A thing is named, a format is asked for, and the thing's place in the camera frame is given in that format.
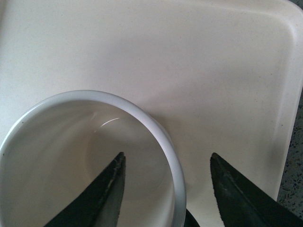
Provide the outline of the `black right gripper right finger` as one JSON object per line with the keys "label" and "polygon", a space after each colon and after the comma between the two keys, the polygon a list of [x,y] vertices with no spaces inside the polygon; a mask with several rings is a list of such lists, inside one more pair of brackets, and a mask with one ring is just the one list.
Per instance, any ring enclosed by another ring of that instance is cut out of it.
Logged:
{"label": "black right gripper right finger", "polygon": [[301,227],[303,221],[278,204],[217,153],[210,158],[211,177],[226,227]]}

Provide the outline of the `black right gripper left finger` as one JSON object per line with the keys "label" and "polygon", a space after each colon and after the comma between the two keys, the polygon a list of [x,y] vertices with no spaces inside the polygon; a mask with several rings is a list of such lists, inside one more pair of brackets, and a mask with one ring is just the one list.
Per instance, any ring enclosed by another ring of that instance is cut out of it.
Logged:
{"label": "black right gripper left finger", "polygon": [[90,183],[47,227],[116,227],[125,188],[123,152]]}

